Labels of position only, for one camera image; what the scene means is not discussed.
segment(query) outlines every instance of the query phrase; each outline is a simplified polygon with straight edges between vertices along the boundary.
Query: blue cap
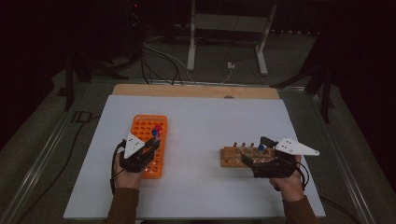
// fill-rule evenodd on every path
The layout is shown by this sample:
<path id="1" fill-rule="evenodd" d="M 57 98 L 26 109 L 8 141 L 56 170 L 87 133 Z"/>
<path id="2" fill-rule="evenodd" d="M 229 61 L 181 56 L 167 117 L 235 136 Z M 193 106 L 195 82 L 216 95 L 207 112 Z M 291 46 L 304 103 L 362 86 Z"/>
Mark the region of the blue cap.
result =
<path id="1" fill-rule="evenodd" d="M 151 131 L 151 133 L 152 133 L 152 135 L 155 137 L 155 136 L 157 136 L 157 129 L 153 129 L 152 131 Z"/>
<path id="2" fill-rule="evenodd" d="M 257 149 L 259 151 L 263 151 L 264 150 L 264 145 L 263 144 L 259 144 L 259 146 L 257 147 Z"/>

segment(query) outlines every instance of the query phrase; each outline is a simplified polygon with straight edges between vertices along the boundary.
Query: wrist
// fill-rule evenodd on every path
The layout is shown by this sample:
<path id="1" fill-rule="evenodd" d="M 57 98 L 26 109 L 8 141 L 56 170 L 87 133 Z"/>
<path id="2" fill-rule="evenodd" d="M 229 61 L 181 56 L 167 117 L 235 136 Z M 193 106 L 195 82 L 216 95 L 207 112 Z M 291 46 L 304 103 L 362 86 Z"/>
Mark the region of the wrist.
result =
<path id="1" fill-rule="evenodd" d="M 117 176 L 116 186 L 123 189 L 140 189 L 142 173 L 123 173 Z"/>
<path id="2" fill-rule="evenodd" d="M 293 203 L 298 202 L 305 197 L 304 193 L 301 191 L 293 191 L 293 192 L 281 192 L 282 199 L 285 202 Z"/>

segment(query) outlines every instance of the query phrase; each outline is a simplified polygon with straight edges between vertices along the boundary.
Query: metal frame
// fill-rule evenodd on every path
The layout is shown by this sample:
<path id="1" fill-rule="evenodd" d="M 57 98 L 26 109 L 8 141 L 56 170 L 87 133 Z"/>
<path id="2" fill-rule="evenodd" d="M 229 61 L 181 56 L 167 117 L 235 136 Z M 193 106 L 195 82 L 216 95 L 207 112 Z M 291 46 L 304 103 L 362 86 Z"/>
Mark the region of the metal frame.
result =
<path id="1" fill-rule="evenodd" d="M 211 30 L 228 30 L 262 33 L 262 42 L 255 46 L 257 61 L 262 76 L 268 75 L 267 66 L 265 64 L 263 49 L 267 41 L 272 21 L 276 12 L 277 4 L 273 4 L 268 17 L 240 17 L 211 15 L 195 12 L 195 0 L 191 0 L 191 33 L 190 33 L 190 49 L 189 58 L 187 60 L 187 70 L 194 70 L 195 63 L 195 29 L 211 29 Z"/>

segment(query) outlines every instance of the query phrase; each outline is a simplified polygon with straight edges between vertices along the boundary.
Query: white table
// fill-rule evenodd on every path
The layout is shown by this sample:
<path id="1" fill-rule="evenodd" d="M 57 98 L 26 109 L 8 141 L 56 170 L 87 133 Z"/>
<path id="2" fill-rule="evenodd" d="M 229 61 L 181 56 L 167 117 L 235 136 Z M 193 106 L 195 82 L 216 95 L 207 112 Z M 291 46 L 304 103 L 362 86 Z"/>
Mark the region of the white table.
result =
<path id="1" fill-rule="evenodd" d="M 143 180 L 137 219 L 284 216 L 279 192 L 267 179 L 253 178 L 248 168 L 222 168 L 219 162 L 219 150 L 233 142 L 258 144 L 262 135 L 296 139 L 282 100 L 110 95 L 64 218 L 106 217 L 112 153 L 137 114 L 168 118 L 163 177 Z M 305 194 L 315 214 L 324 217 L 312 178 Z"/>

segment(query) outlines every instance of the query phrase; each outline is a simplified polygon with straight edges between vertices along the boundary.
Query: hand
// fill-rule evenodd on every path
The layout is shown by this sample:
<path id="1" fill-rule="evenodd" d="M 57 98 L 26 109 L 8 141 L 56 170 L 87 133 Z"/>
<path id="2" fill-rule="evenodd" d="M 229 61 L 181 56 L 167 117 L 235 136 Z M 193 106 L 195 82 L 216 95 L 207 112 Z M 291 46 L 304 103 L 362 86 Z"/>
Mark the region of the hand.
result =
<path id="1" fill-rule="evenodd" d="M 122 170 L 122 167 L 120 167 L 120 153 L 118 153 L 114 167 L 114 174 L 118 174 L 114 179 L 116 188 L 139 189 L 145 169 L 140 173 L 129 173 Z"/>
<path id="2" fill-rule="evenodd" d="M 296 156 L 297 162 L 301 161 L 301 156 Z M 274 188 L 278 188 L 282 198 L 286 202 L 300 201 L 304 195 L 301 175 L 298 171 L 285 178 L 270 178 L 270 183 Z"/>

